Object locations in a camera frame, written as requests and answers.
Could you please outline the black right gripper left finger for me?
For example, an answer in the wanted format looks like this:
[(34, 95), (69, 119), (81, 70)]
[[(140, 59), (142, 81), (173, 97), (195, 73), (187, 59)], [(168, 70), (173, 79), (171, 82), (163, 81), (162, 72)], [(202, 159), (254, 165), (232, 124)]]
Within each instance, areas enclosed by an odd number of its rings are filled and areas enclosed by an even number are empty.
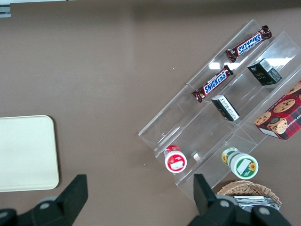
[(0, 210), (2, 226), (71, 226), (88, 200), (87, 176), (77, 175), (62, 193), (17, 215), (15, 209)]

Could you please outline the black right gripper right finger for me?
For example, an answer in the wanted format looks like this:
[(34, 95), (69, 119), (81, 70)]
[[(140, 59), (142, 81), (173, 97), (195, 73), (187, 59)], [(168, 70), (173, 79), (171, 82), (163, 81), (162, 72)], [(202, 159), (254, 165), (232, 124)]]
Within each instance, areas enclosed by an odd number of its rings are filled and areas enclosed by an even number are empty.
[(227, 199), (218, 199), (202, 174), (193, 178), (194, 200), (199, 211), (190, 226), (290, 226), (275, 208), (255, 206), (245, 211)]

